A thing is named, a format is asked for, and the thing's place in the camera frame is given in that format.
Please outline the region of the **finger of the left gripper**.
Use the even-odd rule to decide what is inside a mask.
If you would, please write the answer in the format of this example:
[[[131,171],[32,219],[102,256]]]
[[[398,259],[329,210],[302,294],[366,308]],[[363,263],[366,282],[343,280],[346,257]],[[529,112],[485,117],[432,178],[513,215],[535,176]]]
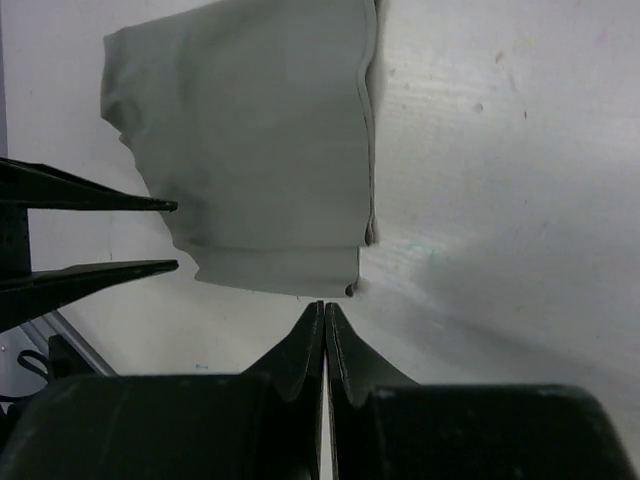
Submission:
[[[32,209],[173,212],[175,201],[127,194],[44,164],[1,158],[1,203]]]
[[[172,272],[178,267],[176,260],[109,262],[2,279],[1,332],[101,290]]]

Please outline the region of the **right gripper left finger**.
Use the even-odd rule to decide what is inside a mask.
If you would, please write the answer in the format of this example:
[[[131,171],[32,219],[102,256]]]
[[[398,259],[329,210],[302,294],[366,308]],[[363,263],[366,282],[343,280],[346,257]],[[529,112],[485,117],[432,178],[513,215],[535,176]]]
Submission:
[[[324,305],[237,374],[71,376],[40,392],[5,479],[316,479]]]

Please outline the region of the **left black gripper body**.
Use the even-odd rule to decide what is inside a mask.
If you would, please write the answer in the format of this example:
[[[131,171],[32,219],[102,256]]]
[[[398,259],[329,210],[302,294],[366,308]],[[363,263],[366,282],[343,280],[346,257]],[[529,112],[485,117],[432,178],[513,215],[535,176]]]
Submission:
[[[1,204],[0,267],[2,275],[32,272],[28,210],[24,206]]]

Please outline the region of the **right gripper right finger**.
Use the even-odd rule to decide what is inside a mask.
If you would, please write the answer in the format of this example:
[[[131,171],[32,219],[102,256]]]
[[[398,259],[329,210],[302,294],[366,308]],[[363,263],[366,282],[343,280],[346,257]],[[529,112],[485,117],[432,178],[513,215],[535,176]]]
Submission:
[[[636,479],[586,390],[561,384],[420,384],[325,307],[337,479]]]

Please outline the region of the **grey underwear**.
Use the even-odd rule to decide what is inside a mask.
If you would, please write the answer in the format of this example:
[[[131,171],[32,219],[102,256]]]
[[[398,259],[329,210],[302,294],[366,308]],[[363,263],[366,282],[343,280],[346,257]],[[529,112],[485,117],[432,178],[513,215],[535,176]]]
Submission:
[[[102,118],[195,277],[351,295],[374,237],[372,1],[216,1],[104,40]]]

